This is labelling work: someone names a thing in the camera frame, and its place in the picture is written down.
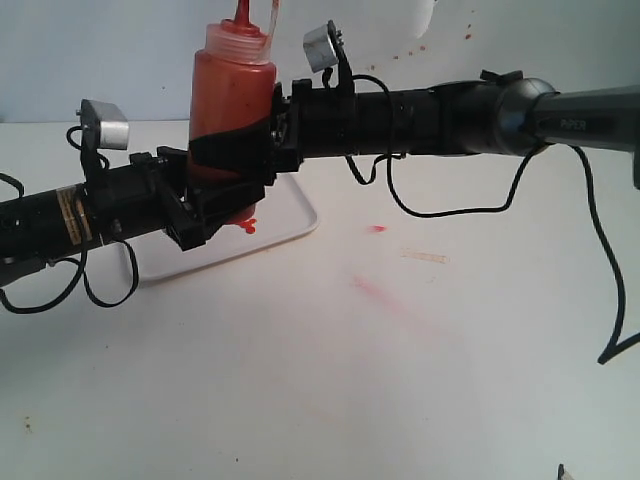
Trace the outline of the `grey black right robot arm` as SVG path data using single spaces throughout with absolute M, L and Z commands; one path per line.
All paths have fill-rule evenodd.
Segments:
M 271 184 L 309 158 L 393 154 L 525 156 L 551 144 L 639 153 L 636 86 L 559 93 L 519 71 L 485 71 L 403 91 L 348 92 L 293 83 L 268 117 L 190 141 L 195 163 Z

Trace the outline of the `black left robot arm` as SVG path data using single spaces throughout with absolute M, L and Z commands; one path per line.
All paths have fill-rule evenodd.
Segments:
M 95 183 L 49 190 L 1 205 L 1 283 L 117 240 L 164 231 L 183 251 L 204 245 L 235 214 L 265 196 L 262 161 L 219 160 L 237 179 L 190 181 L 187 154 L 160 147 L 130 155 L 129 164 L 99 174 Z

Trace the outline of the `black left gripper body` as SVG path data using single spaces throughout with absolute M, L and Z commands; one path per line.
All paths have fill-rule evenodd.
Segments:
M 160 230 L 183 250 L 206 243 L 204 222 L 187 199 L 186 151 L 161 146 L 131 154 L 117 168 L 105 167 L 97 151 L 83 157 L 94 161 L 83 205 L 104 245 Z

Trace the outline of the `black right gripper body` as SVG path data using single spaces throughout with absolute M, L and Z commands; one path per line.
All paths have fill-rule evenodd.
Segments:
M 271 108 L 271 168 L 293 173 L 308 158 L 341 157 L 355 152 L 349 129 L 357 119 L 352 85 L 315 88 L 296 80 L 289 96 L 275 86 Z

